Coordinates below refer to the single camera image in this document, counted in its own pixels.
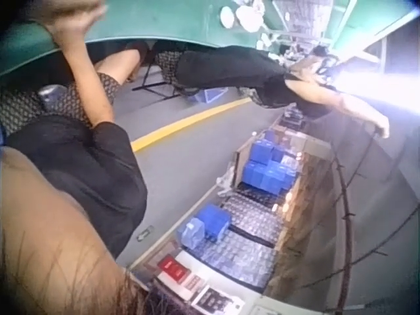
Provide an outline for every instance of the hand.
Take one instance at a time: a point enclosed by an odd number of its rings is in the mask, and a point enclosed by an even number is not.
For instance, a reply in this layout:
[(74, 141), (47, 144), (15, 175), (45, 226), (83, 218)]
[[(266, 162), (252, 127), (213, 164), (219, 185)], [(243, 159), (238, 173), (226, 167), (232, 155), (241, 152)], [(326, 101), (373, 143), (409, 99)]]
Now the hand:
[(72, 14), (57, 16), (50, 22), (43, 23), (55, 43), (63, 50), (84, 43), (85, 34), (91, 26), (107, 11), (106, 5), (99, 5), (91, 10), (80, 10)]
[(389, 137), (389, 119), (386, 116), (383, 116), (381, 121), (376, 124), (375, 132), (384, 139)]

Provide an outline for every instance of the red package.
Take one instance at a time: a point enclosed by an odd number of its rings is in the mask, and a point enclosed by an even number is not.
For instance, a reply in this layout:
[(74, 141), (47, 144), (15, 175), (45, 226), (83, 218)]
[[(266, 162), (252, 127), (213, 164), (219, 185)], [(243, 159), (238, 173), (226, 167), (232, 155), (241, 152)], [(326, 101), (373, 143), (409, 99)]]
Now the red package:
[(186, 277), (191, 273), (191, 270), (181, 265), (175, 258), (167, 255), (157, 264), (159, 268), (178, 284), (181, 284)]

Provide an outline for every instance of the green counter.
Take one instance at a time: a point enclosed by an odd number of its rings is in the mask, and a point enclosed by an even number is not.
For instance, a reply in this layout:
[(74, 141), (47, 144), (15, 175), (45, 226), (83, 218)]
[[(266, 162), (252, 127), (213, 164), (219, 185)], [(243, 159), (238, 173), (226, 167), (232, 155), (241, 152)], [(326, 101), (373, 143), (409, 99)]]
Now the green counter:
[[(113, 39), (172, 39), (220, 47), (255, 47), (261, 33), (240, 26), (225, 29), (222, 7), (237, 8), (231, 0), (108, 0), (103, 20), (87, 34), (87, 42)], [(13, 27), (0, 46), (0, 75), (56, 50), (48, 33), (36, 24)]]

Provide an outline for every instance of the floor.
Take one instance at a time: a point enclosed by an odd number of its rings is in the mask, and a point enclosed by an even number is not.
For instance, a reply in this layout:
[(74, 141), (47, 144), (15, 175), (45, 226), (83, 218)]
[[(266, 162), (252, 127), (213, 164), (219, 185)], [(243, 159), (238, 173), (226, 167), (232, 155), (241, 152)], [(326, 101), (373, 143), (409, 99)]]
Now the floor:
[[(156, 73), (149, 83), (160, 80)], [(239, 99), (228, 91), (215, 103), (192, 104), (185, 98), (158, 102), (147, 91), (131, 91), (142, 83), (124, 86), (115, 101), (117, 123), (131, 140), (219, 104)], [(169, 87), (163, 92), (171, 94)], [(148, 208), (118, 263), (127, 266), (156, 242), (226, 171), (233, 152), (253, 131), (269, 126), (282, 110), (267, 110), (248, 103), (191, 126), (136, 154), (149, 189)], [(153, 232), (142, 242), (137, 236), (147, 228)]]

